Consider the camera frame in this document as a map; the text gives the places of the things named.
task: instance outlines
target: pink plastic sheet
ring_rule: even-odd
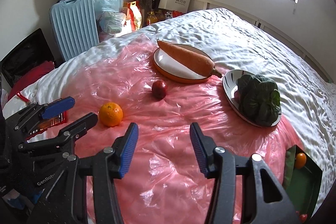
[[[164,78],[152,65],[157,46],[140,36],[116,59],[79,70],[62,97],[76,100],[69,122],[113,101],[122,107],[120,126],[100,122],[76,142],[79,157],[91,156],[125,133],[130,122],[139,125],[139,140],[129,173],[117,180],[118,200],[126,224],[202,224],[209,206],[213,180],[200,173],[189,138],[189,125],[198,122],[217,145],[241,156],[260,154],[280,182],[286,149],[301,142],[282,116],[274,128],[257,128],[243,121],[228,104],[221,79],[182,85]],[[221,72],[227,69],[218,68]],[[168,94],[161,101],[151,94],[152,83],[164,79]],[[54,128],[48,137],[57,134]],[[234,223],[241,218],[241,179],[237,179]],[[94,219],[92,182],[88,183],[88,212]]]

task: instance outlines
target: suitcase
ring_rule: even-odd
[[[51,7],[49,16],[65,61],[98,45],[93,0],[63,0]]]

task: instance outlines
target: leafy green vegetable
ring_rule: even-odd
[[[239,111],[260,126],[271,126],[280,112],[277,83],[262,75],[242,75],[237,80]]]

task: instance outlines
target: green tray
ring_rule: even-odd
[[[319,197],[322,170],[305,153],[307,162],[301,169],[294,168],[295,155],[305,153],[297,145],[286,151],[285,173],[283,187],[286,190],[295,210],[300,214],[307,214],[307,221],[311,218]]]

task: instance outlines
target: red strap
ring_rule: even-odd
[[[24,97],[24,96],[21,94],[21,92],[18,91],[18,92],[16,93],[16,95],[17,95],[21,100],[23,100],[25,103],[30,104],[29,99],[27,99],[26,97]]]

